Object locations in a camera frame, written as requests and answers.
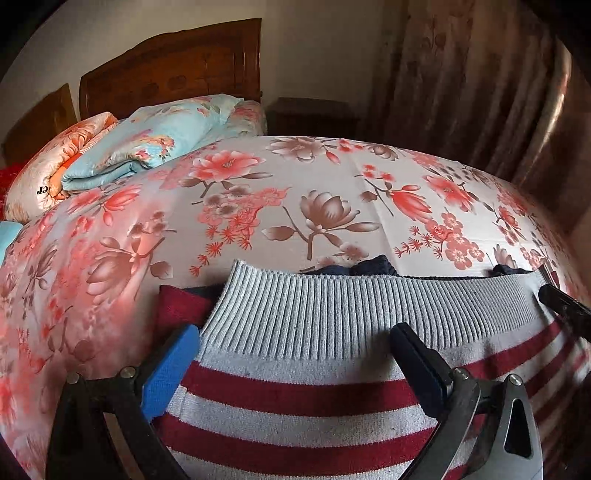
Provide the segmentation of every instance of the pink floral bedsheet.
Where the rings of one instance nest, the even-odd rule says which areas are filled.
[[[379,254],[417,276],[547,264],[584,296],[541,209],[486,173],[348,140],[221,140],[63,201],[21,231],[0,269],[0,433],[42,478],[66,373],[140,363],[162,283],[224,282],[235,258],[308,271]]]

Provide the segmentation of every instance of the wooden headboard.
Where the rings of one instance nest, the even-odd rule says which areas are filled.
[[[261,100],[261,19],[163,33],[80,79],[80,117],[130,116],[141,106],[228,93]]]
[[[31,108],[7,133],[2,144],[6,164],[29,161],[49,140],[77,121],[66,83]]]

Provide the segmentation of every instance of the red and white striped sweater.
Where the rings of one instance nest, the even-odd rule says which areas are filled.
[[[395,479],[436,424],[388,353],[390,327],[406,321],[453,367],[524,379],[547,471],[589,361],[537,301],[546,282],[541,271],[327,278],[237,262],[160,435],[196,479]],[[469,435],[448,478],[459,478],[474,441]]]

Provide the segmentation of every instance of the red fabric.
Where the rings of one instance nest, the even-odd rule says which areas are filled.
[[[192,323],[202,328],[213,305],[213,300],[170,285],[160,285],[154,342],[161,343],[181,325]]]
[[[4,201],[6,199],[6,194],[10,189],[10,185],[12,185],[12,182],[17,178],[18,173],[26,164],[27,162],[15,163],[14,165],[10,165],[9,167],[0,170],[0,220],[4,220]]]

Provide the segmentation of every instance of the screw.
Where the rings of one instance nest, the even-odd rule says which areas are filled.
[[[79,379],[80,375],[76,372],[70,372],[66,375],[66,382],[68,382],[70,385],[77,384]]]
[[[121,369],[119,372],[121,378],[133,378],[135,376],[135,368],[134,367],[125,367]]]
[[[509,381],[512,384],[516,385],[517,387],[519,387],[523,383],[523,380],[521,379],[521,377],[519,375],[516,375],[516,374],[510,374],[509,375]]]
[[[454,373],[460,377],[462,380],[468,380],[470,375],[468,374],[465,368],[457,367],[453,369]]]

